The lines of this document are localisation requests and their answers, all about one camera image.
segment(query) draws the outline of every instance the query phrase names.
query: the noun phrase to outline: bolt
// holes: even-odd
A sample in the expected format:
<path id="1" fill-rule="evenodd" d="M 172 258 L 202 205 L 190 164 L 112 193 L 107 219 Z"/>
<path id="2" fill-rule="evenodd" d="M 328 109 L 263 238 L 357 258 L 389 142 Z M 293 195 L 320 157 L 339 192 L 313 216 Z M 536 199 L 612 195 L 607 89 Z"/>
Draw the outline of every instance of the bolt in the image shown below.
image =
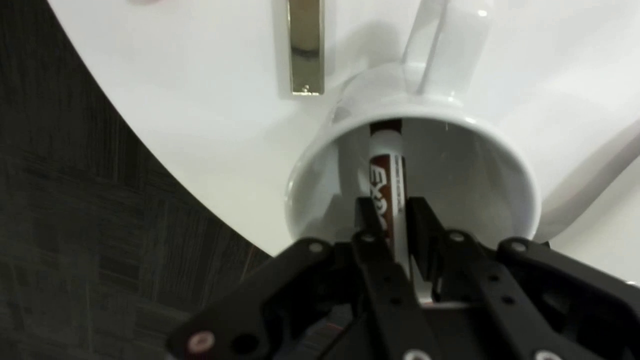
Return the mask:
<path id="1" fill-rule="evenodd" d="M 311 244 L 308 246 L 308 250 L 318 253 L 318 252 L 324 250 L 324 246 L 322 246 L 320 242 L 311 242 Z"/>
<path id="2" fill-rule="evenodd" d="M 463 242 L 463 233 L 459 233 L 459 232 L 451 232 L 451 233 L 447 233 L 447 238 L 454 242 Z"/>
<path id="3" fill-rule="evenodd" d="M 214 331 L 202 330 L 202 331 L 191 334 L 191 338 L 187 338 L 185 349 L 190 353 L 204 353 L 204 352 L 211 349 L 214 344 L 215 344 Z"/>
<path id="4" fill-rule="evenodd" d="M 555 352 L 540 349 L 536 352 L 533 360 L 561 360 Z"/>
<path id="5" fill-rule="evenodd" d="M 422 349 L 408 349 L 404 352 L 402 360 L 432 360 L 432 358 Z"/>
<path id="6" fill-rule="evenodd" d="M 516 252 L 525 252 L 525 244 L 521 244 L 521 242 L 512 242 L 512 247 L 514 247 Z"/>

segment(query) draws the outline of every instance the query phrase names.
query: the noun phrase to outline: dark background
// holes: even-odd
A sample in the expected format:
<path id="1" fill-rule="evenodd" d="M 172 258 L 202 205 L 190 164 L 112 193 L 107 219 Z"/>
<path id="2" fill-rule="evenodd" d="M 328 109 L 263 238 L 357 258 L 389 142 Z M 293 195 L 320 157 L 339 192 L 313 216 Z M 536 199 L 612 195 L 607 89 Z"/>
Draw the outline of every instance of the dark background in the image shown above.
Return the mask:
<path id="1" fill-rule="evenodd" d="M 143 147 L 46 0 L 0 0 L 0 358 L 158 360 L 268 256 Z"/>

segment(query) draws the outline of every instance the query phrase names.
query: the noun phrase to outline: black plastic part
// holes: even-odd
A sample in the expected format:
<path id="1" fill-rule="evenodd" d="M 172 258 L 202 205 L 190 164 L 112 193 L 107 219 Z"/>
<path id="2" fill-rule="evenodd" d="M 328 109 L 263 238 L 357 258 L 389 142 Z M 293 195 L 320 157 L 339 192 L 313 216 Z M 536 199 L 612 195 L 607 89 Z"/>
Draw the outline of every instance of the black plastic part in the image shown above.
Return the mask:
<path id="1" fill-rule="evenodd" d="M 444 229 L 422 198 L 408 201 L 408 236 L 435 304 L 420 308 L 372 199 L 355 204 L 359 232 L 341 244 L 299 240 L 234 291 L 180 326 L 166 341 L 178 360 L 268 360 L 290 352 L 308 328 L 348 306 L 352 320 L 315 360 L 640 360 L 640 291 L 555 253 L 506 240 L 498 252 Z M 190 353 L 195 331 L 215 341 Z"/>

